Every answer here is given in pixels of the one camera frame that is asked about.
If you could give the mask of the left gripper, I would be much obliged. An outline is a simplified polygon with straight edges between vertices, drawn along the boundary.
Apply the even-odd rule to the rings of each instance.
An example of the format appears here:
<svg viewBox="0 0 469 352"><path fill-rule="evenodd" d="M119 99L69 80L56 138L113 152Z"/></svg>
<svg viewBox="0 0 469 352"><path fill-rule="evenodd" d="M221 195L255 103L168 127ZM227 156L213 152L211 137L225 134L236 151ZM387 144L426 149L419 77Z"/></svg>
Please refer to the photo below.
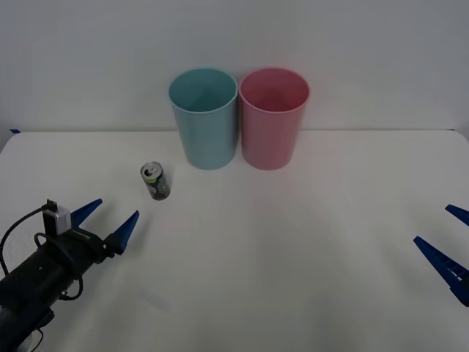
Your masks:
<svg viewBox="0 0 469 352"><path fill-rule="evenodd" d="M103 203L96 199L70 214L71 227L80 225ZM137 210L120 227L102 240L86 230L68 230L55 237L46 236L50 254L71 274L84 274L94 264L100 264L115 254L122 255L139 220Z"/></svg>

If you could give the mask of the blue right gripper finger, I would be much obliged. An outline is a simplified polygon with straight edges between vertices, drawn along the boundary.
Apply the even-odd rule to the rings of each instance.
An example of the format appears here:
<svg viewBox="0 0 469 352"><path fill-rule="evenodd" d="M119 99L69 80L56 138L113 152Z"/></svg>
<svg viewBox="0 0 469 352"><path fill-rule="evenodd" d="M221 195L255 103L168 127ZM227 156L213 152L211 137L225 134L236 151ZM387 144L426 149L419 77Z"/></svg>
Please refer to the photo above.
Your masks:
<svg viewBox="0 0 469 352"><path fill-rule="evenodd" d="M447 205L445 208L451 215L455 216L460 221L469 221L469 211L459 208L455 205Z"/></svg>
<svg viewBox="0 0 469 352"><path fill-rule="evenodd" d="M434 246L417 236L413 239L425 258L440 274L450 291L468 307L468 269L446 256Z"/></svg>

